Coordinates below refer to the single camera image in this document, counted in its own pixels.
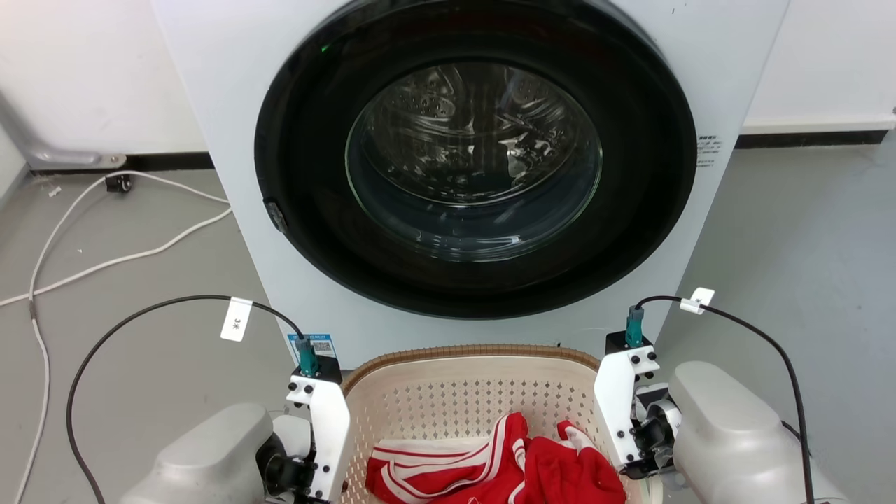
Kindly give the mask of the steel washer drum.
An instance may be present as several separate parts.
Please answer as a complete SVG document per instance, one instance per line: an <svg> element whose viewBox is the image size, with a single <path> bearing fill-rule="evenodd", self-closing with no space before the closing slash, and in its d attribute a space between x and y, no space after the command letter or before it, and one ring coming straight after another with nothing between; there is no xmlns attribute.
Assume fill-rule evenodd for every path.
<svg viewBox="0 0 896 504"><path fill-rule="evenodd" d="M553 242L592 203L601 138L566 90L496 62L430 66L387 85L346 140L360 207L401 245L458 263Z"/></svg>

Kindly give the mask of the grey metal pipe bracket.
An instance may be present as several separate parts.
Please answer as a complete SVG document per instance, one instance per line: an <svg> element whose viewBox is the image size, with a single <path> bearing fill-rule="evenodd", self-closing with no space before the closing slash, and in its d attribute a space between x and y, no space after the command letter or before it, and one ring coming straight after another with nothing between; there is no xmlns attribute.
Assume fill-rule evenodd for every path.
<svg viewBox="0 0 896 504"><path fill-rule="evenodd" d="M35 132L0 90L0 127L35 170L116 170L125 165L124 153L71 150L51 146Z"/></svg>

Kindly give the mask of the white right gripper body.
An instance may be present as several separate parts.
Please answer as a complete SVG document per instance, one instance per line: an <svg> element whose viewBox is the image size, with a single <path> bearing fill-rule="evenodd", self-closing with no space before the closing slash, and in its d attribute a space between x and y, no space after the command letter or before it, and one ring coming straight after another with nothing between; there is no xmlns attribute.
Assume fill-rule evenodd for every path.
<svg viewBox="0 0 896 504"><path fill-rule="evenodd" d="M634 428L645 424L649 404L662 399L662 383L639 385L640 377L652 379L660 366L654 347L607 351L596 370L593 385L598 433L609 463L632 480L644 480L659 472L652 450L639 447Z"/></svg>

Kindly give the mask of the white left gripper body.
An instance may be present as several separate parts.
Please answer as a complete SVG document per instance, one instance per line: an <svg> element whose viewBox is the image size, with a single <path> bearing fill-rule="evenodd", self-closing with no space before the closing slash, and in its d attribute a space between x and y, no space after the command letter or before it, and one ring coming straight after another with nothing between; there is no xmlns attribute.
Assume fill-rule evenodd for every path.
<svg viewBox="0 0 896 504"><path fill-rule="evenodd" d="M310 419L286 417L286 453L313 469L308 497L340 504L352 457L351 417L342 387L333 381L292 376L288 402L306 405Z"/></svg>

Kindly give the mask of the black round washer door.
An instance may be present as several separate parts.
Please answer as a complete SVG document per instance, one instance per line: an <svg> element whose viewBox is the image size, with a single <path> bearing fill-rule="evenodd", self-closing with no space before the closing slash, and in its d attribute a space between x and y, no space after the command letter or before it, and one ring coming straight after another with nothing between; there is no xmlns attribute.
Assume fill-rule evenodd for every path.
<svg viewBox="0 0 896 504"><path fill-rule="evenodd" d="M594 198L543 248L496 262L432 258L391 238L352 193L345 149L359 113L401 77L458 62L550 79L598 131ZM605 290L662 245L697 178L697 131L662 52L608 0L351 0L278 71L255 170L287 239L346 289L436 318L511 319Z"/></svg>

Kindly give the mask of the red white-striped garment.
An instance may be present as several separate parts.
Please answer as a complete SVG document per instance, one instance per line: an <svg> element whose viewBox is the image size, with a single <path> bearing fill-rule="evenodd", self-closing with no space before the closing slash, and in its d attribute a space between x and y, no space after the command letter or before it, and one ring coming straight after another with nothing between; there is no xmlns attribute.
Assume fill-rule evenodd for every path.
<svg viewBox="0 0 896 504"><path fill-rule="evenodd" d="M365 488L385 504L625 504L613 465L573 422L558 440L529 436L523 414L499 418L489 436L382 440Z"/></svg>

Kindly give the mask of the beige perforated laundry basket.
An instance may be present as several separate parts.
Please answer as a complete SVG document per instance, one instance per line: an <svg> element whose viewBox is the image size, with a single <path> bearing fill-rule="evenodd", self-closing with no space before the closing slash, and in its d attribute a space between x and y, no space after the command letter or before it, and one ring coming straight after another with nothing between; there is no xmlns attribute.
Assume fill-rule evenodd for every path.
<svg viewBox="0 0 896 504"><path fill-rule="evenodd" d="M531 437L558 440L557 425L573 422L605 457L594 413L598 366L584 352L532 345L448 346L369 361L343 384L355 449L340 504L385 504L365 488L382 440L484 438L513 412L524 415ZM625 504L663 504L658 477L618 475Z"/></svg>

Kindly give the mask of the white front-load washing machine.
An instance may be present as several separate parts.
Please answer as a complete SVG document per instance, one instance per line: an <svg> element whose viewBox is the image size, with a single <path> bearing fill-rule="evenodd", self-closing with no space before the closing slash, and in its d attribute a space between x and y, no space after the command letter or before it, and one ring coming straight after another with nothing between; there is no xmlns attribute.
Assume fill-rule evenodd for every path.
<svg viewBox="0 0 896 504"><path fill-rule="evenodd" d="M533 344L601 354L628 309L678 289L717 194L790 0L608 0L650 36L684 90L697 138L717 162L696 168L685 210L639 267L583 300L507 319L436 318L390 307L327 277L278 232L256 175L260 108L310 33L351 0L153 0L167 48L266 295L305 334L329 334L354 369L387 352Z"/></svg>

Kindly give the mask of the blue QR code sticker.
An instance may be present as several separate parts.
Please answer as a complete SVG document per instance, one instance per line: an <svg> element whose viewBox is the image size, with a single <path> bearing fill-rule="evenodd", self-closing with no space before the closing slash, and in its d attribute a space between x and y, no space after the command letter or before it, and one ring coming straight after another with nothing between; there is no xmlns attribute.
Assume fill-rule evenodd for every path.
<svg viewBox="0 0 896 504"><path fill-rule="evenodd" d="M295 362L299 363L301 354L300 344L298 344L298 335L287 334L287 338L289 341L289 350L292 352ZM329 334L304 334L304 338L311 342L314 352L316 352L316 356L337 358L333 341Z"/></svg>

